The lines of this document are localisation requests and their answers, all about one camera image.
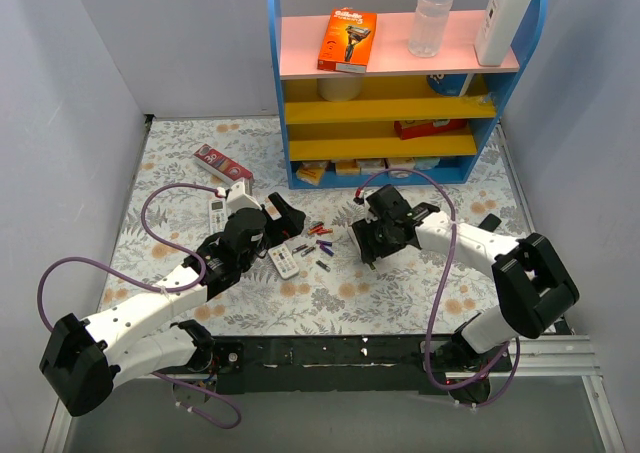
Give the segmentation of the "black slim remote control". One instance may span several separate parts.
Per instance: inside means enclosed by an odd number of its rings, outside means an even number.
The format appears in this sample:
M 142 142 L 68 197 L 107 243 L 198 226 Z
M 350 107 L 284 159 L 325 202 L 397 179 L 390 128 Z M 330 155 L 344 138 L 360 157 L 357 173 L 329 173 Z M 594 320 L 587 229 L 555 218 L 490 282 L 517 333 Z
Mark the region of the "black slim remote control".
M 502 220 L 498 216 L 490 213 L 480 222 L 478 227 L 487 232 L 495 232 L 501 223 Z

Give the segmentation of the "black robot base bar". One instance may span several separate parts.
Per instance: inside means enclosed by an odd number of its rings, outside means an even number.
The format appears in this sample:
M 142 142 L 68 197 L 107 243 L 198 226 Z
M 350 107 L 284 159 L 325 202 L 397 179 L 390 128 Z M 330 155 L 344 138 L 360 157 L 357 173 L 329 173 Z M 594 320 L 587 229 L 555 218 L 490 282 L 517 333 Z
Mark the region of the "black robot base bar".
M 431 341 L 426 373 L 422 335 L 236 336 L 209 342 L 211 353 L 194 366 L 166 373 L 212 377 L 222 395 L 272 392 L 411 391 L 445 395 L 435 384 L 453 385 L 457 374 L 472 376 L 500 349 L 481 356 L 457 351 L 447 335 Z

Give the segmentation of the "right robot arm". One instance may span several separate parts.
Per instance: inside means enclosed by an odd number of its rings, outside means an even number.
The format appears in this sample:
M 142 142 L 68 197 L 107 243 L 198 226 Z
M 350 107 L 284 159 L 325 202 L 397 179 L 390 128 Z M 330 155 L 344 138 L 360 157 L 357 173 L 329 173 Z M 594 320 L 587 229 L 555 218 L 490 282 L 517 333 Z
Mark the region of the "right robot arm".
M 411 206 L 391 185 L 364 201 L 366 216 L 349 227 L 363 263 L 373 265 L 412 246 L 451 257 L 494 282 L 497 306 L 461 325 L 432 353 L 434 359 L 475 370 L 493 348 L 520 336 L 538 338 L 579 299 L 556 250 L 541 234 L 516 238 L 457 223 L 429 203 Z

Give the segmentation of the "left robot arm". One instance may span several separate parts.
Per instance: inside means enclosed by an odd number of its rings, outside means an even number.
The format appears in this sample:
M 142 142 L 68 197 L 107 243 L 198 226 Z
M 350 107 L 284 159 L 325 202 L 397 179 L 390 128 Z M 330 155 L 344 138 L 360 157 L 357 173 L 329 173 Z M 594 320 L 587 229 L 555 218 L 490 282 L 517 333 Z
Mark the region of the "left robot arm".
M 67 314 L 49 328 L 39 369 L 73 417 L 94 410 L 114 388 L 169 367 L 205 371 L 213 338 L 187 321 L 155 329 L 236 285 L 264 251 L 302 233 L 306 215 L 278 193 L 266 204 L 230 194 L 224 229 L 205 238 L 150 291 L 84 319 Z

